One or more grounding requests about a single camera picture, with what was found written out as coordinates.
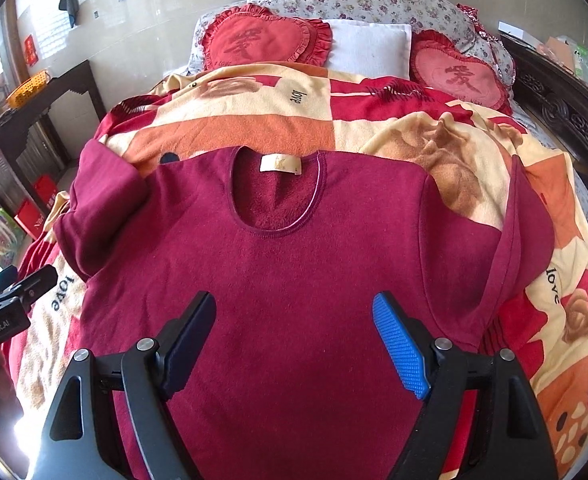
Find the floral pillow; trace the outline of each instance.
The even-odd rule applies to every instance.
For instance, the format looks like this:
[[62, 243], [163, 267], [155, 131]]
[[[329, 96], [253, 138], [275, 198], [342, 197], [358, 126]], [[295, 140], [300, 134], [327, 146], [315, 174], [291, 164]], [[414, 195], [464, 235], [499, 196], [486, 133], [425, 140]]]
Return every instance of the floral pillow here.
[[275, 14], [348, 19], [370, 23], [409, 23], [412, 32], [433, 29], [445, 34], [460, 52], [477, 38], [473, 24], [447, 0], [247, 0], [269, 7]]

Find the blue gripper pad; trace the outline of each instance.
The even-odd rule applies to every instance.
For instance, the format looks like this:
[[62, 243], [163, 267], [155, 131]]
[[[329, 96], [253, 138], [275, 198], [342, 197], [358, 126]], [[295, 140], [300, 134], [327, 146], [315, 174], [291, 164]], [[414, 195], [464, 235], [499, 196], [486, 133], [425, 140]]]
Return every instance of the blue gripper pad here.
[[396, 373], [403, 381], [403, 386], [413, 392], [417, 399], [423, 400], [430, 391], [423, 355], [383, 294], [374, 297], [372, 313], [374, 325], [392, 358]]

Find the chinese character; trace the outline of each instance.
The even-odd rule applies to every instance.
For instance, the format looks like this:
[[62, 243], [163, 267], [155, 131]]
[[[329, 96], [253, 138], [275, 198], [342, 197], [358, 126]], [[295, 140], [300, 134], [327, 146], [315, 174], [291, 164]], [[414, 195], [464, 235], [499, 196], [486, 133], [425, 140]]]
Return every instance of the chinese character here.
[[445, 82], [449, 85], [456, 84], [458, 86], [465, 85], [470, 90], [473, 90], [477, 94], [480, 94], [480, 90], [472, 86], [472, 83], [469, 82], [470, 76], [474, 75], [474, 72], [470, 71], [468, 67], [465, 65], [455, 65], [450, 66], [445, 69], [446, 73], [453, 73], [454, 77], [452, 79], [447, 79]]
[[234, 52], [239, 56], [244, 57], [245, 59], [252, 59], [251, 56], [247, 52], [247, 47], [250, 45], [252, 41], [256, 41], [261, 36], [261, 29], [260, 28], [248, 28], [243, 32], [239, 32], [232, 36], [231, 40], [234, 42], [234, 45], [224, 52], [228, 54], [229, 52]]

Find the clothing label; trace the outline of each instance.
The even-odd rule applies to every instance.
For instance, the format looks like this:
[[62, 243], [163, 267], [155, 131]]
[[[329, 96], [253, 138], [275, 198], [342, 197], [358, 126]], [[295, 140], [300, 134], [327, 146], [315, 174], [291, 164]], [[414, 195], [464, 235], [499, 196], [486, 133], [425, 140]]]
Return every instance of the clothing label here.
[[284, 171], [285, 173], [301, 174], [300, 158], [294, 155], [271, 153], [261, 158], [260, 171]]

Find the shirt neckline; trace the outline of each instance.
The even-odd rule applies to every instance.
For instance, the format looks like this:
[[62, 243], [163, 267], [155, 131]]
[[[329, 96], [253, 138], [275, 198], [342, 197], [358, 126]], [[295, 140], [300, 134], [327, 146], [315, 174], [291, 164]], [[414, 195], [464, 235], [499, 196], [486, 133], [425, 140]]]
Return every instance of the shirt neckline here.
[[316, 210], [318, 203], [321, 200], [323, 191], [325, 189], [325, 180], [327, 173], [325, 163], [325, 152], [317, 150], [316, 152], [311, 153], [310, 155], [301, 157], [301, 160], [304, 161], [316, 160], [316, 163], [318, 164], [318, 173], [316, 176], [316, 185], [314, 186], [314, 193], [312, 195], [312, 199], [309, 202], [309, 205], [306, 207], [305, 211], [303, 211], [302, 215], [286, 227], [280, 229], [262, 229], [260, 227], [254, 227], [246, 223], [238, 214], [236, 204], [234, 203], [232, 180], [234, 178], [234, 165], [236, 163], [236, 158], [241, 150], [250, 150], [251, 152], [257, 155], [262, 156], [261, 153], [256, 152], [255, 150], [247, 146], [237, 146], [236, 148], [234, 148], [234, 150], [232, 150], [229, 159], [228, 180], [226, 181], [226, 195], [228, 196], [229, 213], [234, 219], [234, 222], [236, 222], [241, 228], [263, 237], [285, 236], [303, 227], [303, 225], [305, 225], [314, 214], [314, 211]]

